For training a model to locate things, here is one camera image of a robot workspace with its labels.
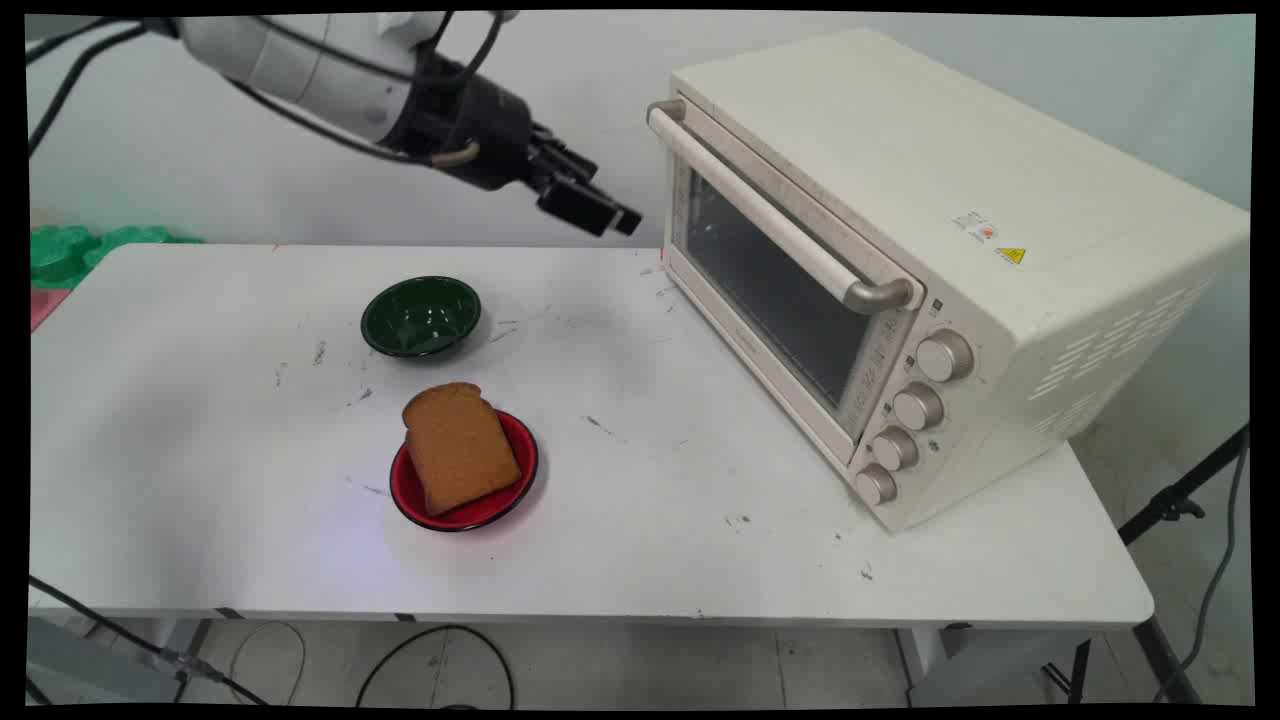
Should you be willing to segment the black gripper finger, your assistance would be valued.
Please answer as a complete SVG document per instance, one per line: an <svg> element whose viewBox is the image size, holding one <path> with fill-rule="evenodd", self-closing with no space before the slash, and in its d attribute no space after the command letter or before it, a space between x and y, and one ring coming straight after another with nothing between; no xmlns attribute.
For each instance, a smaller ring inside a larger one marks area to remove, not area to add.
<svg viewBox="0 0 1280 720"><path fill-rule="evenodd" d="M572 227L599 237L616 228L620 205L589 182L553 174L538 191L538 208Z"/></svg>
<svg viewBox="0 0 1280 720"><path fill-rule="evenodd" d="M532 133L530 136L530 188L536 196L544 183L557 173L573 176L600 190L593 183L596 172L598 165L594 161L571 150L548 127L532 123ZM620 219L616 228L605 232L605 234L613 232L622 236L631 236L640 225L643 215L617 200L616 202L620 205Z"/></svg>

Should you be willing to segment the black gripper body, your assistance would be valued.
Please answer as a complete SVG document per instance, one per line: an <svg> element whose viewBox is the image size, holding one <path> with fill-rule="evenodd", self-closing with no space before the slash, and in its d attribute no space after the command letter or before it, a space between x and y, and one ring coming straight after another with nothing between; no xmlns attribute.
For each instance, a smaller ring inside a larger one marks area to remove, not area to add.
<svg viewBox="0 0 1280 720"><path fill-rule="evenodd" d="M532 146L529 105L480 74L458 88L430 88L415 81L385 136L387 149L419 161L471 145L477 146L475 158L442 172L485 191L512 182L536 192L547 187L548 173Z"/></svg>

